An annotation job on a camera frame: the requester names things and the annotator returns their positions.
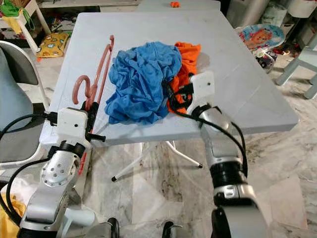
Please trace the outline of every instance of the crumpled fabric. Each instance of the crumpled fabric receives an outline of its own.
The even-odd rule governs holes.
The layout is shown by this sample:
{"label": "crumpled fabric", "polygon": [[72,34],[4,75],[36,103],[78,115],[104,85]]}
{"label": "crumpled fabric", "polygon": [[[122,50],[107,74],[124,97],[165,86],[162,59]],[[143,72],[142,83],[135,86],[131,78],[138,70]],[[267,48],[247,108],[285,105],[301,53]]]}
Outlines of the crumpled fabric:
{"label": "crumpled fabric", "polygon": [[[196,74],[196,64],[197,58],[200,54],[201,45],[192,45],[186,42],[176,42],[175,46],[179,49],[182,55],[182,67],[178,72],[177,76],[170,82],[170,86],[173,91],[176,93],[181,86],[185,86],[189,84],[189,73]],[[176,95],[176,99],[179,103],[183,103],[184,100],[181,95]],[[169,102],[167,102],[168,110],[173,112],[173,110],[169,106]],[[177,111],[180,113],[186,113],[185,108],[180,108]]]}
{"label": "crumpled fabric", "polygon": [[[2,196],[5,204],[6,199],[4,194],[0,194]],[[15,211],[22,217],[25,212],[25,205],[22,202],[19,202],[15,199],[14,195],[10,195],[12,206]],[[16,238],[19,232],[19,227],[13,223],[13,221],[9,218],[9,216],[4,212],[3,208],[0,206],[0,237],[2,238]]]}
{"label": "crumpled fabric", "polygon": [[168,114],[162,81],[170,82],[181,68],[177,47],[161,42],[119,51],[109,72],[115,93],[107,100],[109,123],[127,120],[150,124]]}

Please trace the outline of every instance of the chair backrest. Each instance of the chair backrest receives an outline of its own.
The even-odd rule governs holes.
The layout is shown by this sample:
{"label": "chair backrest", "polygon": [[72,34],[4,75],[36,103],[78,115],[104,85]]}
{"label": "chair backrest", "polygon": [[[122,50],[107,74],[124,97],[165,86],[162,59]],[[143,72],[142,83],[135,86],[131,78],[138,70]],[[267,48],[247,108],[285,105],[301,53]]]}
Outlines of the chair backrest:
{"label": "chair backrest", "polygon": [[6,41],[0,41],[0,48],[4,52],[15,82],[39,84],[34,65],[21,48]]}

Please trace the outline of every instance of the blue cloth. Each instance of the blue cloth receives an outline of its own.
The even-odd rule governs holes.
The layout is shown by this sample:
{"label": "blue cloth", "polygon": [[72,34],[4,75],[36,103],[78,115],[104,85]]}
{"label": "blue cloth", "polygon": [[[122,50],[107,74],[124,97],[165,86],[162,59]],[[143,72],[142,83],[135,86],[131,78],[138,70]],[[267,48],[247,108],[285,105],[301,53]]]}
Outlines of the blue cloth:
{"label": "blue cloth", "polygon": [[115,93],[107,100],[109,123],[132,120],[153,123],[168,114],[162,81],[168,82],[181,68],[177,47],[161,42],[119,51],[109,72]]}

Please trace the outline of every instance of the yellow pillow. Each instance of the yellow pillow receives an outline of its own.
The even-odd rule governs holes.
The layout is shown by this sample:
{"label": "yellow pillow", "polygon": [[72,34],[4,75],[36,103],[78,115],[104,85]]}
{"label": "yellow pillow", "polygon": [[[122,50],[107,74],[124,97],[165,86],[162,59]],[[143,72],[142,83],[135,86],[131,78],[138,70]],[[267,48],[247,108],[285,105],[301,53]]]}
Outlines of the yellow pillow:
{"label": "yellow pillow", "polygon": [[39,58],[55,58],[63,56],[67,38],[67,33],[52,33],[46,36],[37,48],[36,56]]}

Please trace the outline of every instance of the gray cushion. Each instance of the gray cushion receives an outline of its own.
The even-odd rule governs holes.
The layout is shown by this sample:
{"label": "gray cushion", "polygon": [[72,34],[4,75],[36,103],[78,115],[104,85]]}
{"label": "gray cushion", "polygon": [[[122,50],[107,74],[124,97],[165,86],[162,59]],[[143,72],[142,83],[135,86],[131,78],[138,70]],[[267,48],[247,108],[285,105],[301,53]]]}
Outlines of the gray cushion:
{"label": "gray cushion", "polygon": [[[44,111],[43,104],[34,104],[34,112]],[[36,118],[24,128],[6,133],[0,141],[0,162],[23,161],[31,157],[38,145],[44,119]]]}
{"label": "gray cushion", "polygon": [[5,41],[0,41],[0,48],[4,52],[15,82],[38,85],[32,64],[22,49]]}

